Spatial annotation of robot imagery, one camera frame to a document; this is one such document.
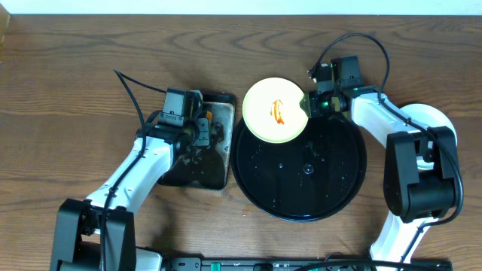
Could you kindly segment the yellow plate with ketchup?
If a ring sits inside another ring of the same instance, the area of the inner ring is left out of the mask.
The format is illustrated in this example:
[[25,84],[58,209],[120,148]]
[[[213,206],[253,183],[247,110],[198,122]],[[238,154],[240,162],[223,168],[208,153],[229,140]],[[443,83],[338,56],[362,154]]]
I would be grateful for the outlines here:
[[284,78],[265,78],[250,87],[243,100],[243,119],[257,138],[289,142],[305,129],[308,116],[300,107],[304,92]]

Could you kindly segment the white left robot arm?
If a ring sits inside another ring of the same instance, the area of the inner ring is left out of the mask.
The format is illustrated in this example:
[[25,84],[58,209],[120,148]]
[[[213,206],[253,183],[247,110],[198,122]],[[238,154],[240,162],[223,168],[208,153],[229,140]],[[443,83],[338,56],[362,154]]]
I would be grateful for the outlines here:
[[51,270],[159,270],[163,257],[136,246],[134,219],[180,150],[209,143],[210,119],[143,123],[127,158],[86,199],[67,199],[54,230]]

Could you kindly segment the light blue plate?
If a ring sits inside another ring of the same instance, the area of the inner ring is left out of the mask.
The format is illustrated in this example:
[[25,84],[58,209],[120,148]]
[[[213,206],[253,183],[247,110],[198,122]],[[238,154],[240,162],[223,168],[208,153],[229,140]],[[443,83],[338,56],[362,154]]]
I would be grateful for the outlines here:
[[[439,111],[438,109],[427,105],[427,104],[420,104],[420,103],[415,103],[415,104],[409,104],[405,105],[404,107],[401,108],[401,111],[403,111],[405,114],[407,114],[409,117],[412,119],[424,123],[428,126],[432,127],[439,127],[439,126],[447,126],[449,127],[452,131],[453,134],[455,135],[455,140],[456,140],[456,146],[458,145],[458,138],[456,134],[456,130],[450,119],[442,112]],[[408,125],[403,125],[404,128],[406,128],[406,132],[416,132],[415,128],[412,126]],[[430,170],[433,169],[434,163],[427,163],[423,160],[422,157],[417,157],[417,166],[418,170]]]

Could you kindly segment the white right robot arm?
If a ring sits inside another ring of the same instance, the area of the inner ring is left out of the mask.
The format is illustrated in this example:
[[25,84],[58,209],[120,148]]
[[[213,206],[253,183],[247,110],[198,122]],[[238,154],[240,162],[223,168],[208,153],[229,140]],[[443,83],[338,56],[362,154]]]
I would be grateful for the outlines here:
[[300,101],[309,117],[348,111],[385,149],[383,194],[389,213],[370,246],[375,270],[407,270],[426,231],[448,224],[464,200],[457,139],[451,122],[436,108],[418,113],[393,105],[377,87],[311,92]]

